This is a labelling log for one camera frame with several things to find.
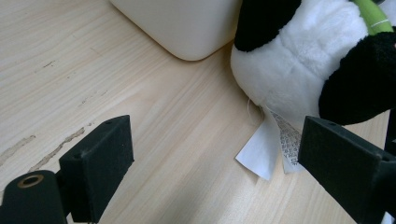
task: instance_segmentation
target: green ribbon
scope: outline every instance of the green ribbon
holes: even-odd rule
[[[381,32],[393,32],[392,24],[388,20],[387,15],[372,0],[353,0],[353,2],[361,12],[369,35],[376,35]]]

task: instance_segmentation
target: light wood grain surface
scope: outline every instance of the light wood grain surface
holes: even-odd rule
[[[0,0],[0,190],[57,172],[128,114],[135,162],[100,223],[354,223],[307,171],[284,175],[278,158],[265,181],[234,159],[261,114],[233,79],[231,46],[185,62],[107,0]],[[387,118],[348,129],[382,147]]]

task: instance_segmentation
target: panda plush toy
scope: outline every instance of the panda plush toy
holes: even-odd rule
[[[278,148],[285,173],[303,170],[306,116],[348,125],[396,107],[396,0],[372,1],[242,1],[231,67],[265,114],[236,156],[249,170],[269,179]]]

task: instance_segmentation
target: scratch mark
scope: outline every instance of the scratch mark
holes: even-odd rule
[[[43,68],[50,66],[52,63],[55,63],[55,61],[51,61],[50,63],[47,63],[46,65],[43,66]]]
[[[103,92],[100,96],[104,96],[108,91]]]
[[[99,53],[99,51],[97,51],[96,49],[94,49],[94,48],[90,48],[93,52],[95,52],[95,53],[97,53],[99,56],[103,56],[101,53]]]
[[[78,105],[78,107],[85,105],[85,103],[87,103],[88,99],[90,97],[85,98],[83,101],[81,101],[81,104]]]
[[[51,151],[51,153],[48,154],[47,156],[45,156],[38,164],[32,166],[32,168],[30,168],[29,172],[36,171],[36,170],[40,169],[41,166],[47,164],[50,161],[50,159],[53,156],[55,156],[56,153],[58,153],[64,147],[64,144],[71,142],[74,138],[77,138],[80,135],[84,134],[84,132],[85,132],[84,128],[81,128],[76,133],[73,133],[70,136],[66,137],[64,139],[64,141],[57,148],[55,148],[55,150]]]
[[[34,135],[31,135],[28,138],[23,138],[21,141],[19,141],[17,144],[15,144],[13,147],[8,148],[6,151],[4,151],[0,155],[0,167],[8,160],[12,155],[15,154],[21,147],[26,146],[26,144],[30,143],[35,139]]]

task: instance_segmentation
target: white plastic container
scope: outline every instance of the white plastic container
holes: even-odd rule
[[[233,40],[242,0],[110,0],[169,52],[201,60]]]

